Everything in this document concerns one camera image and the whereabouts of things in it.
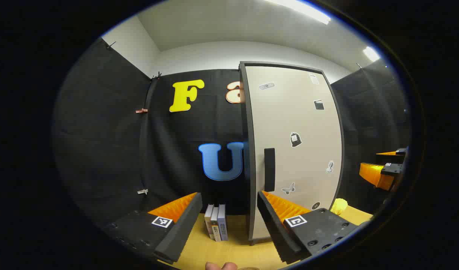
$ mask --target letter f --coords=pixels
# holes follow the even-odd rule
[[[187,82],[175,82],[174,87],[174,101],[173,105],[169,107],[169,111],[174,113],[176,111],[188,111],[191,109],[191,105],[186,103],[186,98],[190,98],[190,101],[195,101],[196,96],[198,95],[198,90],[204,87],[204,82],[202,80],[194,80]]]

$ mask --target book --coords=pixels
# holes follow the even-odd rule
[[[218,227],[219,235],[221,236],[221,241],[228,240],[228,230],[226,226],[226,205],[220,204],[218,211]]]
[[[206,208],[206,213],[204,214],[204,224],[208,229],[209,237],[211,239],[214,239],[214,233],[212,232],[212,227],[211,227],[211,214],[212,214],[213,208],[214,208],[214,205],[208,204],[208,207]]]
[[[212,233],[214,234],[215,241],[220,242],[221,235],[219,234],[219,227],[218,227],[218,207],[212,208],[211,227],[212,227]]]

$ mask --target fluorescent light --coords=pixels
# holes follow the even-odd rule
[[[305,14],[306,16],[309,16],[315,20],[318,20],[322,22],[323,24],[328,24],[329,21],[331,20],[331,18],[328,17],[326,14],[309,6],[306,2],[302,2],[299,0],[265,0],[265,1],[277,4],[277,5],[289,7],[297,12],[301,12]]]
[[[364,50],[363,50],[363,53],[366,54],[366,56],[371,60],[371,61],[376,61],[380,58],[380,56],[378,55],[378,53],[376,53],[376,51],[371,48],[371,47],[366,47]]]

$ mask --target yellow plush toy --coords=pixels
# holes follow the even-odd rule
[[[340,215],[348,207],[348,202],[344,199],[335,199],[334,204],[332,205],[331,212],[336,215]]]

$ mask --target white wall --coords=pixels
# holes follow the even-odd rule
[[[159,49],[137,16],[113,27],[102,38],[108,45],[116,41],[111,48],[114,48],[148,77],[154,75],[151,74],[151,70],[159,55]]]
[[[250,41],[217,41],[181,46],[159,53],[152,75],[206,69],[237,69],[240,61],[279,62],[324,71],[329,83],[351,72],[325,58],[285,46]]]

